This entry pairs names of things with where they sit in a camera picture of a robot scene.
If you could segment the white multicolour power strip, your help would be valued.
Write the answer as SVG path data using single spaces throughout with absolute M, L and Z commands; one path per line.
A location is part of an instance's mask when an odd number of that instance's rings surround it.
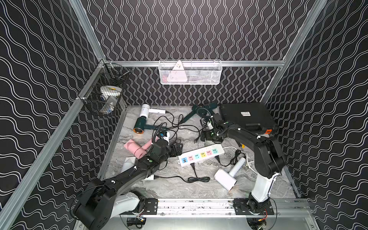
M 199 163 L 214 158 L 215 156 L 220 156 L 224 153 L 225 151 L 221 144 L 213 144 L 200 149 L 185 152 L 178 156 L 177 162 L 181 165 L 181 167 L 186 167 L 192 163 Z

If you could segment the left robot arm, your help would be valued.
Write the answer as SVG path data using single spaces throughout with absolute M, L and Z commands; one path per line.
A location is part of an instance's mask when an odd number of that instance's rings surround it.
M 116 199 L 127 194 L 131 187 L 158 171 L 161 163 L 182 155 L 183 144 L 169 144 L 165 139 L 158 139 L 149 152 L 138 159 L 134 166 L 117 176 L 92 180 L 85 191 L 77 197 L 77 204 L 72 215 L 89 230 L 100 230 L 112 217 Z

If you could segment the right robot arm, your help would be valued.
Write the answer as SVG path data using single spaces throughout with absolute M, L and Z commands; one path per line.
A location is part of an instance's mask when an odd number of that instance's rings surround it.
M 221 144 L 226 138 L 235 140 L 254 153 L 256 183 L 249 195 L 254 204 L 269 200 L 275 178 L 286 164 L 281 145 L 276 137 L 265 137 L 275 123 L 268 115 L 255 116 L 246 112 L 225 112 L 201 116 L 202 140 Z

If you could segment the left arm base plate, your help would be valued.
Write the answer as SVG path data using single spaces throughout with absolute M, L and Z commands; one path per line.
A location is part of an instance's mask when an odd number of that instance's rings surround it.
M 138 214 L 140 215 L 156 215 L 159 200 L 156 198 L 144 198 L 140 200 L 138 205 Z

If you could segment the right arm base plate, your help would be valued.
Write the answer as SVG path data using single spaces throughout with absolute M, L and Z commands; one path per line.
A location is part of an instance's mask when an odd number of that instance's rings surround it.
M 264 202 L 257 202 L 255 199 L 235 198 L 233 200 L 233 208 L 236 215 L 274 215 L 274 209 L 270 199 Z

